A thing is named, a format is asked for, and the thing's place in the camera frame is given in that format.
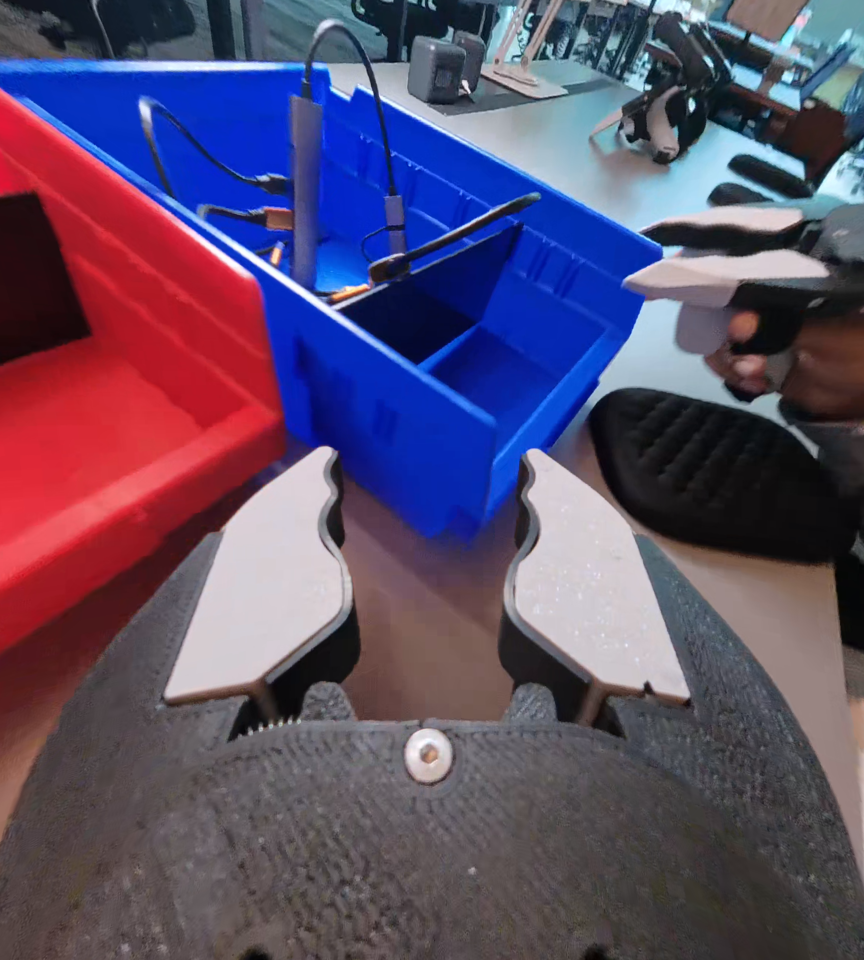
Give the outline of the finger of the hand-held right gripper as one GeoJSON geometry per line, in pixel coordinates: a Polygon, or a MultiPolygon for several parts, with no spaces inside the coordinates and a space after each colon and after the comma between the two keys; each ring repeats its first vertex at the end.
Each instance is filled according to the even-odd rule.
{"type": "Polygon", "coordinates": [[[825,264],[794,250],[746,256],[676,254],[630,274],[622,287],[646,301],[719,308],[728,306],[746,283],[811,282],[830,277],[825,264]]]}
{"type": "Polygon", "coordinates": [[[745,258],[774,252],[808,253],[825,220],[810,206],[719,206],[664,218],[641,236],[683,256],[745,258]]]}

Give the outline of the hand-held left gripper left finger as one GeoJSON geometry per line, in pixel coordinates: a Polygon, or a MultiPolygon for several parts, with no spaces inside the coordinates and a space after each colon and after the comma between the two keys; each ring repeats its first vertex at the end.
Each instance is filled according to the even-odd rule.
{"type": "Polygon", "coordinates": [[[342,464],[314,449],[229,520],[164,687],[171,706],[245,696],[299,710],[319,682],[340,683],[361,653],[342,555],[342,464]]]}

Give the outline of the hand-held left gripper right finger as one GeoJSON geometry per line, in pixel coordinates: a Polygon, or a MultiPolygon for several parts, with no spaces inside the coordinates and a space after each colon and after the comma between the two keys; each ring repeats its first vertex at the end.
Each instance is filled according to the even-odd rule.
{"type": "Polygon", "coordinates": [[[610,698],[683,710],[691,691],[629,522],[540,450],[521,458],[499,659],[551,717],[597,724],[610,698]]]}

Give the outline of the red storage bin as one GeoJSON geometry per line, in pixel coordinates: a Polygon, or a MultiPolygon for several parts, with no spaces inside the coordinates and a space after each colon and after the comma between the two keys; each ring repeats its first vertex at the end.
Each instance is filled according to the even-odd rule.
{"type": "Polygon", "coordinates": [[[0,655],[284,449],[257,280],[0,89],[91,336],[0,366],[0,655]]]}

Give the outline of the blue storage bin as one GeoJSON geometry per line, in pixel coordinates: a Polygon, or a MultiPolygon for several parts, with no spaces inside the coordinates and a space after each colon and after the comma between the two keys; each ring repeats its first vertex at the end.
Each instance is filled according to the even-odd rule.
{"type": "Polygon", "coordinates": [[[386,152],[372,93],[332,87],[313,69],[323,111],[317,285],[267,258],[271,232],[204,220],[200,208],[256,210],[260,191],[210,164],[168,121],[155,119],[161,186],[139,102],[162,104],[202,145],[244,175],[286,174],[290,98],[299,64],[0,60],[0,89],[66,134],[258,281],[286,426],[311,447],[339,450],[345,470],[428,537],[474,534],[510,495],[520,456],[548,450],[627,342],[643,299],[622,287],[662,251],[485,150],[383,102],[409,250],[423,248],[523,196],[539,200],[438,258],[522,225],[485,317],[414,364],[319,293],[366,283],[388,250],[386,152]]]}

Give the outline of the person's right hand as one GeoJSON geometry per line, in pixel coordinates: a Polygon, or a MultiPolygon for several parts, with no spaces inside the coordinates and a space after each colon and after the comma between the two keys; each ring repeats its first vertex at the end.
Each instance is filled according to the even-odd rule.
{"type": "Polygon", "coordinates": [[[777,394],[821,421],[864,419],[864,313],[804,323],[780,384],[767,371],[768,357],[735,351],[754,336],[758,322],[752,312],[734,315],[726,344],[704,358],[730,389],[755,398],[777,394]]]}

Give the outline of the brown office chair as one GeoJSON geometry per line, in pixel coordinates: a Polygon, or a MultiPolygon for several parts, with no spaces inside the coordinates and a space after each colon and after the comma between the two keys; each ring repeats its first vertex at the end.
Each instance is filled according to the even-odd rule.
{"type": "Polygon", "coordinates": [[[817,97],[804,99],[798,113],[776,130],[774,149],[800,161],[804,183],[815,190],[849,145],[850,119],[817,97]]]}

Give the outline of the black white handheld device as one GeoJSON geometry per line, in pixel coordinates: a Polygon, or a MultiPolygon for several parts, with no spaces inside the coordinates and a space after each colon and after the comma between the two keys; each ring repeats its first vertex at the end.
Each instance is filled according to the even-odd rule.
{"type": "Polygon", "coordinates": [[[614,128],[630,146],[638,145],[659,166],[682,158],[702,137],[708,124],[708,102],[701,91],[669,80],[646,90],[608,114],[589,136],[614,128]]]}

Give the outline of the white board stand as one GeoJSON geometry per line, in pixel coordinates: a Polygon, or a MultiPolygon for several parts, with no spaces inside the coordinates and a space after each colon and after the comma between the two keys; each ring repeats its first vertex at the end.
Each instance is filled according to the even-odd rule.
{"type": "Polygon", "coordinates": [[[548,1],[545,11],[534,28],[531,39],[518,63],[507,60],[512,43],[516,41],[525,25],[526,16],[532,6],[531,1],[519,1],[494,56],[483,66],[482,76],[490,82],[507,90],[516,92],[531,100],[549,100],[565,96],[564,86],[540,78],[532,71],[532,62],[543,46],[551,25],[558,18],[562,1],[548,1]]]}

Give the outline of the dark grey box device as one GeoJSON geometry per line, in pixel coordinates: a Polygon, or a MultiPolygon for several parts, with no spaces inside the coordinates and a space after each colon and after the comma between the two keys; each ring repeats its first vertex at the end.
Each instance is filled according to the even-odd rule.
{"type": "Polygon", "coordinates": [[[482,75],[486,56],[486,43],[474,32],[454,30],[452,42],[464,53],[460,89],[465,95],[472,95],[482,75]]]}
{"type": "Polygon", "coordinates": [[[407,91],[429,105],[450,105],[462,96],[465,50],[452,42],[416,36],[410,54],[407,91]]]}

